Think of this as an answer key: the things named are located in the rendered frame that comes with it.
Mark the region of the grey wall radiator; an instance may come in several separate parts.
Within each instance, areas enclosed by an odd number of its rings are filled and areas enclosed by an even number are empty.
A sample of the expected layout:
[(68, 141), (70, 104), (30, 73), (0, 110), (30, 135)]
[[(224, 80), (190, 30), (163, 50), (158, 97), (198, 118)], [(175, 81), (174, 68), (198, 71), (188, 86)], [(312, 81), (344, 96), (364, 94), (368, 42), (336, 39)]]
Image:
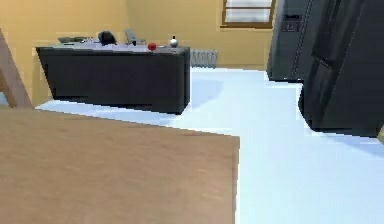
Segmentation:
[(198, 68), (215, 68), (218, 51), (215, 49), (191, 49), (190, 65)]

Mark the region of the brown framed window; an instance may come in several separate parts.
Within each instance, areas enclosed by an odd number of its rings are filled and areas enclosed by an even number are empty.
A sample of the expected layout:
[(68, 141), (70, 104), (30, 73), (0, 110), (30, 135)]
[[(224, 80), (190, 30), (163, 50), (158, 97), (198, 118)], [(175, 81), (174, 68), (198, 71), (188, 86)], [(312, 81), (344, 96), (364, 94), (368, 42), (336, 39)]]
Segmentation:
[(222, 28), (271, 29), (277, 0), (223, 0)]

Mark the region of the black fridge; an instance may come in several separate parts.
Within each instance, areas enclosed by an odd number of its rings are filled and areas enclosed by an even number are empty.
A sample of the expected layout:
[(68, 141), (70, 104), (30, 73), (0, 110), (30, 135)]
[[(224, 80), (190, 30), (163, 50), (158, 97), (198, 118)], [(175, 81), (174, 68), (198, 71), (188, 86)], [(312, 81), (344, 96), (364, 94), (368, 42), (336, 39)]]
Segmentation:
[(267, 75), (271, 81), (302, 82), (309, 73), (312, 48), (326, 0), (279, 0)]

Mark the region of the black round pot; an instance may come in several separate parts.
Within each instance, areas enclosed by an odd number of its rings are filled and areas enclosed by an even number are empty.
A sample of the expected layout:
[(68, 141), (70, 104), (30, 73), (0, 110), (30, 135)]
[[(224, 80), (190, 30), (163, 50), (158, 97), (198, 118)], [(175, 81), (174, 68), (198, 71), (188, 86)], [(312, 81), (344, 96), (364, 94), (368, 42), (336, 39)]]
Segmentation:
[(98, 34), (99, 42), (102, 45), (117, 44), (116, 38), (110, 31), (102, 31)]

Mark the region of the grey flat pan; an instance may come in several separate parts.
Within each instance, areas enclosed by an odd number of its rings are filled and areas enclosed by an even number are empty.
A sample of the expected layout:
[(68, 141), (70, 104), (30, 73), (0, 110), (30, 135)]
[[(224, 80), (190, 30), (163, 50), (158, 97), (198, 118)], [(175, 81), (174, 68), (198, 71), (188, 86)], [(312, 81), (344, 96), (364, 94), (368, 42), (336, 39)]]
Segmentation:
[(91, 37), (82, 37), (82, 36), (75, 36), (75, 37), (59, 37), (58, 41), (60, 43), (84, 43), (86, 41), (89, 41)]

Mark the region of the brown wooden table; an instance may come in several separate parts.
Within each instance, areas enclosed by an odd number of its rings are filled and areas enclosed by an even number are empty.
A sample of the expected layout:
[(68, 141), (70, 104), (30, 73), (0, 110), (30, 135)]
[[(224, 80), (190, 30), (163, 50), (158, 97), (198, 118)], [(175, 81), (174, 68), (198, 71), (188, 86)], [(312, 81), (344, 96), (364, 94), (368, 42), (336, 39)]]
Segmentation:
[(235, 224), (237, 136), (0, 109), (0, 224)]

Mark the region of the brown wooden door frame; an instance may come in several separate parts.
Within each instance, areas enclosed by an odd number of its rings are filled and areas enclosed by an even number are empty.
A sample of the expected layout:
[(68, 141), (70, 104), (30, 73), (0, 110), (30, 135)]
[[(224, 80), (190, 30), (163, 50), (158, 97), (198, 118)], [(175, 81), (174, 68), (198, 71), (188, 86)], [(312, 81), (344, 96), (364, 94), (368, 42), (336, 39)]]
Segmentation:
[(0, 29), (0, 91), (10, 107), (32, 108), (32, 102), (20, 77), (11, 51)]

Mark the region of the black kitchen counter cabinet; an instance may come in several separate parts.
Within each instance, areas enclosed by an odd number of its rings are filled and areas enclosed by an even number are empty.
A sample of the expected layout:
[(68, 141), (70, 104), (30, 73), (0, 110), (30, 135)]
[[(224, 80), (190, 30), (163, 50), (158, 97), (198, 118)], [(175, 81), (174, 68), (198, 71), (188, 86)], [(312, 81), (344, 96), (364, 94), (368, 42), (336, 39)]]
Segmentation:
[(36, 49), (55, 100), (180, 115), (190, 102), (190, 49), (59, 44)]

